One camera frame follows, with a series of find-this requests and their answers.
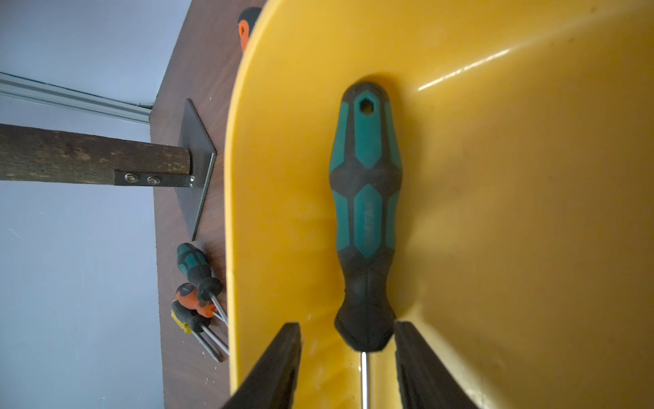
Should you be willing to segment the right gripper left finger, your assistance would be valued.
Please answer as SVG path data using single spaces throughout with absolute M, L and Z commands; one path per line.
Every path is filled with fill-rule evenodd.
M 296 322 L 285 323 L 245 381 L 222 407 L 291 408 L 300 363 L 301 326 Z

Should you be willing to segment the large green black screwdriver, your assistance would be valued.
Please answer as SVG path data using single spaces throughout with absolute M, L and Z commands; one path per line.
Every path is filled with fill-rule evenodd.
M 360 354 L 361 406 L 371 407 L 370 356 L 393 336 L 387 296 L 403 170 L 388 93 L 371 81 L 343 94 L 329 164 L 344 300 L 335 327 Z

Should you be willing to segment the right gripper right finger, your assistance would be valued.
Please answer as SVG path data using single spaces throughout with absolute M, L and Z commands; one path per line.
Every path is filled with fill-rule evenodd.
M 394 340 L 404 409 L 478 408 L 412 323 L 396 321 Z

